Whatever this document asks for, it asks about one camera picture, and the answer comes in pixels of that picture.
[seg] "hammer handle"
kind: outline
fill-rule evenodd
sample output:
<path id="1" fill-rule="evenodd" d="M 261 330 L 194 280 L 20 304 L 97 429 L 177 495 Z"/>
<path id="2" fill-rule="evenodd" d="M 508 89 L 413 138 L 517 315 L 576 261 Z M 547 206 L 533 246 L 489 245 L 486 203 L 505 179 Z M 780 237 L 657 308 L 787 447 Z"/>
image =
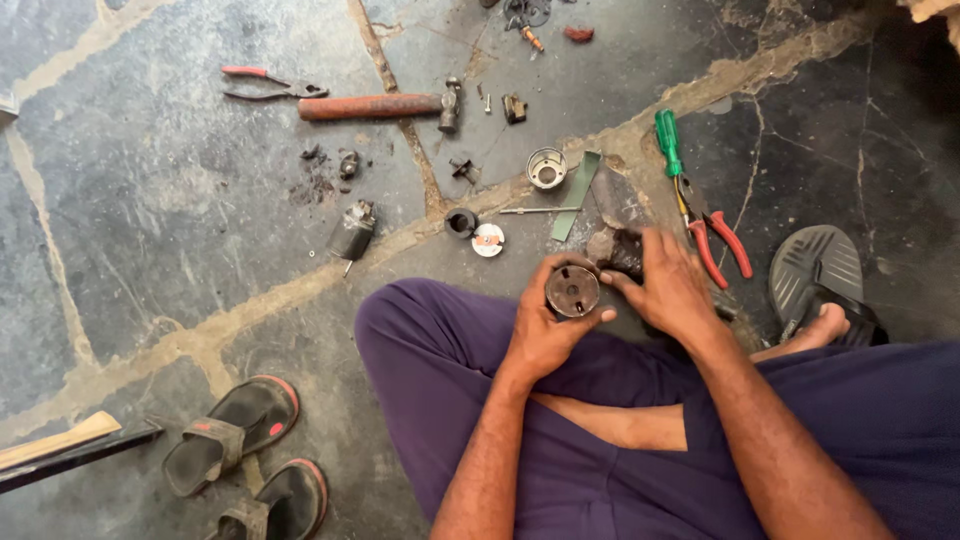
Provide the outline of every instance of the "hammer handle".
<path id="1" fill-rule="evenodd" d="M 376 118 L 441 112 L 440 94 L 381 94 L 363 97 L 301 99 L 301 120 Z"/>

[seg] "green sandpaper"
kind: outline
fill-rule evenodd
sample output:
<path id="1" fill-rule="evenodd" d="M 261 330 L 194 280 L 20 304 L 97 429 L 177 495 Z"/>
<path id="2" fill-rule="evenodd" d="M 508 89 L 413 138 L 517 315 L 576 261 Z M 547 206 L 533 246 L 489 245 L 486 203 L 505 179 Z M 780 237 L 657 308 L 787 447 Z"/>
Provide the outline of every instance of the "green sandpaper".
<path id="1" fill-rule="evenodd" d="M 595 152 L 584 152 L 584 157 L 580 160 L 580 166 L 577 167 L 577 176 L 573 179 L 573 185 L 566 193 L 566 198 L 562 206 L 580 208 L 584 205 L 584 199 L 587 198 L 587 190 L 590 189 L 590 183 L 593 182 L 593 175 L 597 172 L 600 165 L 600 155 Z M 560 212 L 557 220 L 553 222 L 554 240 L 566 242 L 566 237 L 573 229 L 573 221 L 577 219 L 577 211 Z"/>

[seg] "flip-flop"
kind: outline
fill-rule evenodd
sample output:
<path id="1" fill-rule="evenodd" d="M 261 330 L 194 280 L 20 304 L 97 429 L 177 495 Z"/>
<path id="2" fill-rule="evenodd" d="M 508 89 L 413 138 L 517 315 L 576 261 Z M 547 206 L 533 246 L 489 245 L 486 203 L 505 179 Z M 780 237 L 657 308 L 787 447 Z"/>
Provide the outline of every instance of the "flip-flop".
<path id="1" fill-rule="evenodd" d="M 832 225 L 817 225 L 790 235 L 770 267 L 770 299 L 782 324 L 780 342 L 813 322 L 826 303 L 847 313 L 851 329 L 838 345 L 889 343 L 876 314 L 863 303 L 860 255 L 850 237 Z"/>
<path id="2" fill-rule="evenodd" d="M 163 459 L 163 474 L 175 494 L 193 495 L 243 456 L 275 443 L 299 412 L 297 392 L 284 380 L 257 375 L 241 382 L 183 431 Z"/>
<path id="3" fill-rule="evenodd" d="M 326 482 L 308 459 L 294 459 L 276 471 L 253 501 L 241 501 L 217 521 L 206 540 L 302 540 L 326 515 Z"/>

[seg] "screwdriver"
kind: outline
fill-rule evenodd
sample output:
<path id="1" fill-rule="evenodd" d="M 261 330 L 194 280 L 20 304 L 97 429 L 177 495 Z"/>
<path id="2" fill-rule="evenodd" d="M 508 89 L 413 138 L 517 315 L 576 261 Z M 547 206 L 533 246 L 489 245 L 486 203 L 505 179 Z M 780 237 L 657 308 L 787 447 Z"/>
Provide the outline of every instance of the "screwdriver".
<path id="1" fill-rule="evenodd" d="M 677 122 L 674 119 L 673 111 L 670 109 L 661 109 L 654 115 L 657 122 L 657 141 L 660 143 L 660 152 L 666 158 L 666 176 L 673 179 L 673 188 L 677 193 L 677 204 L 680 206 L 680 213 L 684 216 L 684 224 L 689 225 L 689 217 L 686 215 L 686 205 L 680 197 L 680 175 L 684 173 L 684 162 L 680 160 L 678 149 L 680 139 L 677 137 Z"/>

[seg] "cracked floor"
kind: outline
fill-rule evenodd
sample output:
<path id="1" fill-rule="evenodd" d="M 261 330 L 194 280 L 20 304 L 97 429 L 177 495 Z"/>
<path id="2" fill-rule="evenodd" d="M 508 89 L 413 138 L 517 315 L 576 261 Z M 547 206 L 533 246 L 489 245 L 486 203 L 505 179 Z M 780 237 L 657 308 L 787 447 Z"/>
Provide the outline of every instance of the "cracked floor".
<path id="1" fill-rule="evenodd" d="M 777 247 L 830 223 L 857 245 L 868 304 L 896 340 L 956 336 L 960 62 L 936 20 L 836 5 L 555 2 L 546 53 L 531 58 L 475 0 L 9 3 L 0 87 L 22 105 L 0 137 L 0 446 L 100 409 L 123 424 L 155 415 L 169 432 L 0 498 L 6 534 L 205 535 L 302 456 L 329 478 L 320 538 L 425 536 L 352 341 L 360 300 L 409 276 L 516 296 L 543 255 L 582 249 L 602 223 L 591 199 L 563 245 L 547 216 L 494 215 L 560 203 L 518 176 L 542 146 L 570 162 L 601 150 L 642 220 L 679 232 L 650 132 L 662 107 L 678 114 L 688 173 L 752 257 L 756 276 L 730 289 L 750 335 L 779 333 L 765 279 Z M 595 26 L 594 42 L 565 41 L 567 24 Z M 224 64 L 337 96 L 436 91 L 457 75 L 461 133 L 441 137 L 429 118 L 304 123 L 291 102 L 225 100 Z M 477 85 L 518 92 L 529 120 L 484 114 Z M 350 194 L 295 196 L 317 173 L 297 155 L 316 143 L 334 184 L 339 156 L 360 153 Z M 476 188 L 450 177 L 453 157 L 481 169 Z M 342 280 L 324 246 L 360 198 L 377 203 L 378 233 Z M 443 234 L 453 206 L 501 225 L 505 251 L 479 259 Z M 612 331 L 643 338 L 635 318 Z M 297 427 L 198 497 L 174 497 L 158 465 L 176 433 L 257 373 L 296 382 Z"/>

